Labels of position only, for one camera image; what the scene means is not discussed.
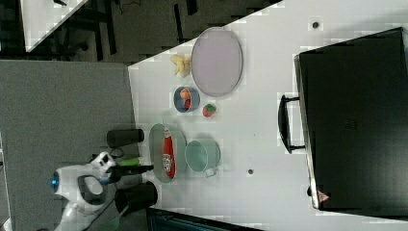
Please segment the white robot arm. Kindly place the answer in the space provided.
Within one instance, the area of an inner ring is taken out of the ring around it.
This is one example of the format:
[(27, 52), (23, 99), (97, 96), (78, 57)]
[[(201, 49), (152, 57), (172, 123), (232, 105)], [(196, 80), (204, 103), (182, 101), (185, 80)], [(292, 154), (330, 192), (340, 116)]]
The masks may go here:
[(85, 231), (107, 207), (109, 184), (153, 169), (153, 165), (142, 166), (138, 159), (131, 165), (118, 164), (107, 151), (87, 164), (57, 168), (51, 186), (54, 195), (66, 199), (67, 204), (55, 231)]

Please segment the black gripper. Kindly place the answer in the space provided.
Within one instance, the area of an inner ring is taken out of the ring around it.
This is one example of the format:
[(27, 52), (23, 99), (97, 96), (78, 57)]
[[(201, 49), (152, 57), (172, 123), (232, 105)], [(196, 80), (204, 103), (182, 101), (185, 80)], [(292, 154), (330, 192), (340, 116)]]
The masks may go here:
[(154, 166), (114, 166), (110, 167), (107, 171), (109, 175), (109, 183), (117, 183), (123, 176), (131, 175), (132, 172), (147, 172), (149, 170), (153, 170)]

